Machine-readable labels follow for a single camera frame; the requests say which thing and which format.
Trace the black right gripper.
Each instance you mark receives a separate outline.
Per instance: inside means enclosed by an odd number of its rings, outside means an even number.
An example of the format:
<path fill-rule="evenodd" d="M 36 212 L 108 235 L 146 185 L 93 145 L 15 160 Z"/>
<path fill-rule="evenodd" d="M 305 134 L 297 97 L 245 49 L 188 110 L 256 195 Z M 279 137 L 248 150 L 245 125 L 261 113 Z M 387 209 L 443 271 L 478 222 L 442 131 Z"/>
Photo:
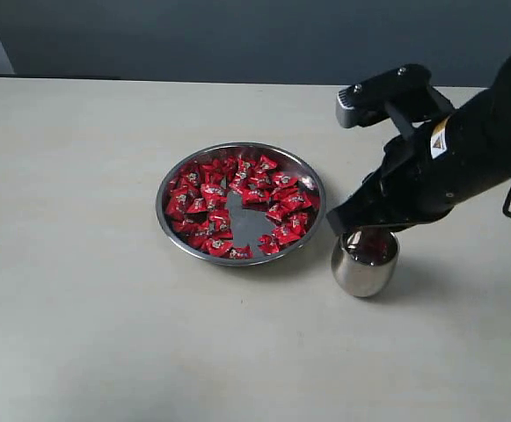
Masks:
<path fill-rule="evenodd" d="M 336 236 L 358 229 L 405 227 L 437 222 L 462 202 L 458 183 L 447 168 L 449 152 L 433 157 L 432 144 L 445 131 L 451 115 L 438 114 L 415 127 L 396 118 L 400 135 L 384 147 L 379 173 L 326 215 Z"/>

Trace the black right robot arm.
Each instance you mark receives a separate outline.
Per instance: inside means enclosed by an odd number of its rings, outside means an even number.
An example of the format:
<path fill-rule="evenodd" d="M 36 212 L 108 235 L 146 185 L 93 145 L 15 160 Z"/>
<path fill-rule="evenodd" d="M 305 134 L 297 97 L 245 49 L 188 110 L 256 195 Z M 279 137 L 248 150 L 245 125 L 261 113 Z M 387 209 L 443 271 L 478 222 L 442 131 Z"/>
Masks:
<path fill-rule="evenodd" d="M 493 83 L 460 107 L 406 64 L 337 95 L 343 128 L 392 120 L 399 134 L 383 161 L 328 212 L 336 235 L 365 228 L 401 231 L 444 218 L 456 205 L 511 179 L 511 56 Z"/>

